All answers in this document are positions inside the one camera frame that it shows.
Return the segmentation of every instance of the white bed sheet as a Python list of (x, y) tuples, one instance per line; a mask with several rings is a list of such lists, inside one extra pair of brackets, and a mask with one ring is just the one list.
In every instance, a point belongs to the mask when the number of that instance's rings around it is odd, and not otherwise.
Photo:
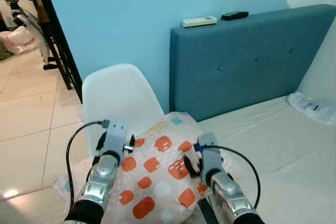
[[(271, 224), (336, 223), (336, 130), (315, 122), (276, 98), (200, 123), (219, 144), (245, 154), (261, 180), (258, 212)], [(238, 179), (254, 204), (256, 182), (249, 166)]]

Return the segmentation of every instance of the black remote control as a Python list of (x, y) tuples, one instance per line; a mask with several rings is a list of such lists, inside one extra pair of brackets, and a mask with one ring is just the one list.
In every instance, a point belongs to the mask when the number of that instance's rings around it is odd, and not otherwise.
[(222, 15), (221, 19), (223, 20), (234, 20), (239, 18), (246, 18), (248, 16), (248, 12), (232, 12), (226, 13)]

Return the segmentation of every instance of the blue headboard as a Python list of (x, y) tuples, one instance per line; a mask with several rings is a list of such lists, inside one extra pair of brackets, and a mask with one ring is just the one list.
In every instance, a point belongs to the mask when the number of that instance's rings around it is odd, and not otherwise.
[(335, 14), (315, 5), (173, 28), (170, 110), (201, 121), (296, 91)]

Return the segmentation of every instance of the plastic chair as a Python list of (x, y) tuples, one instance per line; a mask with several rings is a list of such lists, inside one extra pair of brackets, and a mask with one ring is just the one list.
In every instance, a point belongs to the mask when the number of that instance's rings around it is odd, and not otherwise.
[[(164, 113), (146, 78), (131, 64), (120, 64), (88, 75), (82, 86), (84, 122), (119, 116), (130, 123), (128, 139), (157, 123)], [(88, 155), (93, 157), (103, 129), (86, 128)]]

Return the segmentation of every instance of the blue wall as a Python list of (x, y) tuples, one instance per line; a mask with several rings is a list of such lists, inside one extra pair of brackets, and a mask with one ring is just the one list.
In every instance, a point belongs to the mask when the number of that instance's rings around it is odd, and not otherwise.
[(181, 20), (233, 10), (289, 8), (286, 0), (52, 0), (81, 77), (132, 63), (169, 110), (170, 29)]

